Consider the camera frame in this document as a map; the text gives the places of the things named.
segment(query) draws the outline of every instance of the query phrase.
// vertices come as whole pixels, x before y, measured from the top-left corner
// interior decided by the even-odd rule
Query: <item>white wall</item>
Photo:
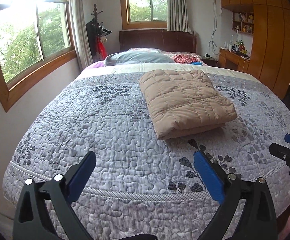
[[[237,40],[237,32],[232,30],[232,12],[223,8],[221,22],[220,22],[220,45],[224,47],[224,42],[229,43],[232,39],[235,42]],[[253,46],[253,36],[243,33],[238,33],[238,40],[243,40],[245,49],[250,55]]]
[[[100,22],[104,22],[105,28],[111,30],[113,33],[107,36],[108,43],[105,44],[106,50],[109,54],[119,52],[119,37],[118,33],[122,30],[122,18],[120,0],[83,0],[84,19],[85,23],[92,19],[90,15],[93,11],[93,4],[97,4],[99,11],[104,12],[100,14]],[[218,47],[222,47],[225,41],[229,42],[231,36],[235,34],[232,31],[232,13],[223,9],[222,15],[220,0],[216,0],[217,4],[217,30],[214,35],[214,42]],[[214,23],[214,0],[187,0],[189,26],[191,30],[197,34],[197,53],[205,55],[206,53],[214,55],[209,47],[209,42],[212,40]],[[241,35],[248,51],[251,51],[252,36]]]
[[[122,30],[122,16],[120,0],[83,0],[84,20],[88,23],[92,20],[93,5],[97,4],[97,10],[103,12],[99,15],[98,21],[104,22],[104,27],[113,33],[107,36],[108,42],[105,48],[108,54],[117,53],[119,49],[118,33]]]
[[[189,27],[197,35],[197,53],[205,55],[208,53],[215,56],[209,47],[209,42],[212,40],[214,29],[214,0],[186,0]],[[220,44],[220,0],[216,0],[217,5],[217,30],[214,35],[214,42],[217,46]]]
[[[14,217],[14,207],[3,197],[2,180],[17,144],[43,108],[78,75],[73,59],[33,86],[7,113],[0,103],[0,213]]]

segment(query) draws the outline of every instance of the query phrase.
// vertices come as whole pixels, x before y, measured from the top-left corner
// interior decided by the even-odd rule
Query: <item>bed frame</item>
[[[153,48],[196,53],[197,37],[191,33],[164,29],[120,31],[119,46],[121,52],[131,48]]]

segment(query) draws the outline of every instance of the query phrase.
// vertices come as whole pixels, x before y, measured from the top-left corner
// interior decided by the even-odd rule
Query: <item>curtain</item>
[[[186,0],[167,0],[167,30],[189,32]]]
[[[83,1],[69,0],[72,35],[81,70],[93,63],[84,22]]]

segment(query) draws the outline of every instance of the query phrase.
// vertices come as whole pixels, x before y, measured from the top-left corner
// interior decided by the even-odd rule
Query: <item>green foliage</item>
[[[46,57],[65,48],[59,5],[40,13],[39,24]]]
[[[150,21],[150,7],[138,6],[137,3],[130,2],[131,22]],[[159,21],[167,20],[167,0],[153,0],[153,19]]]
[[[39,13],[40,35],[45,56],[64,49],[60,6]],[[41,60],[34,24],[17,32],[12,25],[3,24],[6,46],[0,48],[0,63],[5,81]]]

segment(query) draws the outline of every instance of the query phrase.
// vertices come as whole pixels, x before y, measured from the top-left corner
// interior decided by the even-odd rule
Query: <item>window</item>
[[[121,0],[123,29],[166,28],[167,0]]]
[[[68,18],[67,0],[0,0],[0,100],[5,111],[76,57]]]

